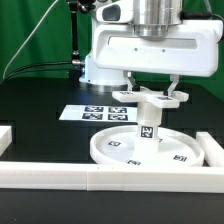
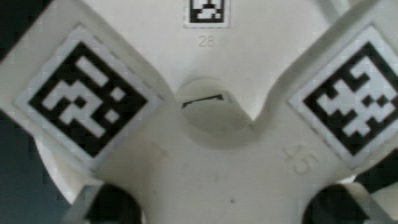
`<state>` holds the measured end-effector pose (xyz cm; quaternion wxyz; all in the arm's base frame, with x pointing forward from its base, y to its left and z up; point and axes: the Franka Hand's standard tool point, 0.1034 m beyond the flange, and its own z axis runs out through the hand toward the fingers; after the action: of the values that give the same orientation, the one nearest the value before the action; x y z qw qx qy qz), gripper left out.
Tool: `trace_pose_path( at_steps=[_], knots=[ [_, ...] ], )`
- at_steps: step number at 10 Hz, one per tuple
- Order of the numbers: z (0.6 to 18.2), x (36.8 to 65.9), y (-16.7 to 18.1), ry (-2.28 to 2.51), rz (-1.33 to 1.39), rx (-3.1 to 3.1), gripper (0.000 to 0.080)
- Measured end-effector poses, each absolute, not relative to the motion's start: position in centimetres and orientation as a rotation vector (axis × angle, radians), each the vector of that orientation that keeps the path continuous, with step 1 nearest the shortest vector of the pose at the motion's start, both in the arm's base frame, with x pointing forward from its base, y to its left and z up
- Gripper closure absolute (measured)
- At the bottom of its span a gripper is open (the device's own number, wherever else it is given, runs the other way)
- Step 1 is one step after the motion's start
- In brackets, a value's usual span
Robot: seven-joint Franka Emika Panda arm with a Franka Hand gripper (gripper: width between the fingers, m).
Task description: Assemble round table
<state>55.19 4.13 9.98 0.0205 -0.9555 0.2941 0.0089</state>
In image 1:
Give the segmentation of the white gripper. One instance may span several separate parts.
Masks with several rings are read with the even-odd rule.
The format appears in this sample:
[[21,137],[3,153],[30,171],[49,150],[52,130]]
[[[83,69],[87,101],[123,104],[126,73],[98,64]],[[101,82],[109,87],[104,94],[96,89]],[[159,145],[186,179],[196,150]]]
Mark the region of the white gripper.
[[209,77],[216,72],[222,33],[219,20],[185,20],[171,26],[164,38],[138,37],[132,25],[100,25],[94,33],[93,60],[102,68],[126,70],[128,91],[138,90],[131,71],[171,74],[164,91],[171,96],[179,75]]

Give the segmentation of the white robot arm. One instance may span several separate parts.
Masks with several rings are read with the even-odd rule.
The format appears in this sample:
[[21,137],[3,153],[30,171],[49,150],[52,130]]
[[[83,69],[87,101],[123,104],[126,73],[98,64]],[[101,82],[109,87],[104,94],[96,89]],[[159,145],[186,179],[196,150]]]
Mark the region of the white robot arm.
[[224,18],[185,12],[184,0],[96,0],[92,46],[82,82],[136,87],[135,72],[166,74],[174,91],[182,76],[209,77],[218,67]]

